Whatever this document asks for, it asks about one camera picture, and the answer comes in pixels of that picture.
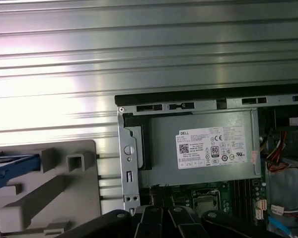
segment blue cable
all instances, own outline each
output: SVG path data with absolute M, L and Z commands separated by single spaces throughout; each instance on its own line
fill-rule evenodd
M 293 237 L 291 231 L 286 227 L 284 226 L 283 224 L 281 224 L 279 221 L 275 220 L 274 218 L 272 217 L 268 217 L 268 221 L 273 224 L 275 227 L 279 228 L 280 230 L 282 230 L 283 232 L 285 232 L 287 235 L 289 235 L 290 237 Z

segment motherboard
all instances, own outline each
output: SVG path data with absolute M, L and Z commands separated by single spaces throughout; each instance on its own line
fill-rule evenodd
M 179 186 L 152 186 L 141 189 L 142 205 L 187 206 L 198 217 L 210 210 L 219 210 L 251 224 L 266 226 L 263 207 L 266 204 L 265 176 Z

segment white label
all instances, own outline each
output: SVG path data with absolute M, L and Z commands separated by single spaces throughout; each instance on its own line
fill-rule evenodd
M 175 139 L 179 169 L 247 161 L 242 125 L 181 130 Z

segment cable bundle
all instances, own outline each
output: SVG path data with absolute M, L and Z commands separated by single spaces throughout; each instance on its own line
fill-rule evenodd
M 286 140 L 287 132 L 282 131 L 280 133 L 280 141 L 278 142 L 276 148 L 266 157 L 267 161 L 267 169 L 270 172 L 280 172 L 289 167 L 288 164 L 282 163 L 280 164 L 280 157 L 282 150 L 284 148 L 284 143 Z

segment white connector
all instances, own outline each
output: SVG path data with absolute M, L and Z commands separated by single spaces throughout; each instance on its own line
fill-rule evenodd
M 276 215 L 282 216 L 284 214 L 284 207 L 272 205 L 270 209 L 271 209 L 272 213 L 274 213 Z
M 263 220 L 264 219 L 263 210 L 256 208 L 255 209 L 255 217 L 257 220 Z
M 260 210 L 266 211 L 267 210 L 267 200 L 266 199 L 259 200 L 257 202 L 257 207 Z

